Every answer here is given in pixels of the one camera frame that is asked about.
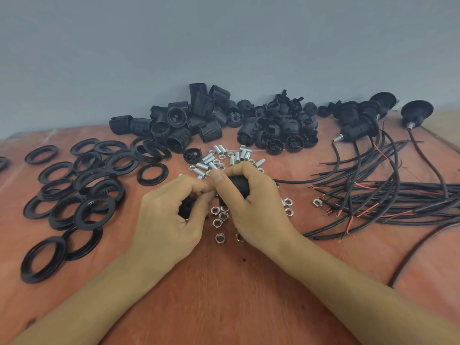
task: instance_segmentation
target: table surface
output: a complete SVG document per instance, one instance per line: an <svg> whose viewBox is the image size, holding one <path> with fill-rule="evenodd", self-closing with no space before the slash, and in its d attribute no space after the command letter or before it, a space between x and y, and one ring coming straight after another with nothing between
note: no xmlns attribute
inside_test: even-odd
<svg viewBox="0 0 460 345"><path fill-rule="evenodd" d="M330 140L338 134L339 127L332 117L318 121L320 141L316 147L298 154L284 151L278 156L254 152L253 158L266 158L263 168L273 178L309 179L310 174L330 170L331 166L319 162L335 160ZM385 130L394 140L407 139L398 112L389 113ZM236 132L237 129L225 128L224 137L216 143L237 149ZM414 134L417 140L424 141L420 147L446 181L460 183L457 152L422 128L417 128ZM142 196L175 179L179 173L189 173L182 155L173 154L165 162L169 176L158 186L139 185L136 172L120 177L127 197L104 226L99 245L84 258L65 263L48 280L25 284L19 278L19 267L27 250L44 238L61 233L52 230L47 219L23 217L24 205L41 188L38 174L52 163L73 162L75 156L70 154L70 147L86 138L116 139L129 145L135 137L116 136L106 125L19 133L0 144L0 156L11 160L10 167L0 173L0 344L56 308L122 254L134 233ZM59 155L53 161L38 166L23 161L31 150L49 144L59 147ZM213 144L204 145L194 136L190 147L205 151L212 149ZM366 139L359 142L362 152L369 146ZM354 156L351 145L339 143L337 147L342 159ZM400 158L403 181L438 181L412 145L400 152ZM372 174L372 180L385 179L390 173L390 165L384 162ZM335 218L324 216L325 207L312 205L318 193L308 185L282 184L279 192L282 198L293 200L294 216L290 220L299 232L311 231ZM211 206L217 205L217 199L213 201ZM353 335L309 290L261 252L238 242L231 218L219 230L212 226L213 219L210 216L206 220L201 242L191 255L130 308L102 344L357 344ZM387 283L404 255L432 229L373 224L341 242L315 243L363 274ZM343 226L334 230L343 231ZM218 232L226 235L225 244L217 245L214 241ZM84 234L87 233L75 235L75 246L88 239ZM396 285L399 293L458 325L459 242L457 229L434 238L415 256ZM37 260L42 255L49 257L51 249Z"/></svg>

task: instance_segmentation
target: pile of black rings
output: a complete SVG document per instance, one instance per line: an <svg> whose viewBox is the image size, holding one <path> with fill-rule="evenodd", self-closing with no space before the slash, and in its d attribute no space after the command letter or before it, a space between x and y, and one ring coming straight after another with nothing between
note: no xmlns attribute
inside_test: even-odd
<svg viewBox="0 0 460 345"><path fill-rule="evenodd" d="M77 156L72 162L57 162L45 168L38 176L43 187L37 196L33 197L24 207L23 215L28 219L48 218L53 230L64 231L62 236L52 236L32 247L21 264L21 279L26 283L38 283L46 280L59 270L65 261L77 260L89 254L99 244L105 225L123 203L126 196L125 187L118 176L134 171L140 162L146 165L141 167L137 174L137 181L144 186L160 184L168 177L168 168L160 163L169 159L171 152L148 137L136 138L129 149L126 144L117 140L101 142L98 139L85 139L73 145L70 153ZM32 165L39 165L54 159L58 149L54 145L47 145L31 151L25 161ZM123 166L116 164L122 159L129 159ZM162 169L161 174L154 179L145 179L143 173L151 167ZM51 180L50 175L57 170L66 169L60 178ZM116 192L112 197L108 193ZM42 202L55 201L53 208L46 212L36 213L36 208ZM75 213L63 217L64 211L71 205L78 204ZM87 220L92 214L102 214L104 217L95 222ZM81 248L71 251L69 238L77 230L91 231L92 236ZM34 258L43 246L55 244L55 252L51 260L38 272L32 272Z"/></svg>

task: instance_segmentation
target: finger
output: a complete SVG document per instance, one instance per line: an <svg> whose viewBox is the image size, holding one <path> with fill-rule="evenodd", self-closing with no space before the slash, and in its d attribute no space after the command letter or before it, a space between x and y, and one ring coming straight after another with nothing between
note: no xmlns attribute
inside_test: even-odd
<svg viewBox="0 0 460 345"><path fill-rule="evenodd" d="M163 186L164 192L174 201L182 201L192 192L204 193L213 190L213 186L203 180L182 175Z"/></svg>
<svg viewBox="0 0 460 345"><path fill-rule="evenodd" d="M209 203L215 197L215 192L211 191L198 197L190 212L189 222L186 227L203 229L204 220L206 219L207 208Z"/></svg>
<svg viewBox="0 0 460 345"><path fill-rule="evenodd" d="M244 206L245 202L243 195L241 195L241 192L233 185L232 181L224 172L212 169L210 176L217 193L224 200L228 208L231 210L238 210Z"/></svg>
<svg viewBox="0 0 460 345"><path fill-rule="evenodd" d="M254 189L256 184L258 184L265 177L265 175L261 173L256 167L254 167L252 163L247 161L240 162L231 167L227 167L222 172L224 172L229 177L244 175L244 177L249 182L250 189Z"/></svg>

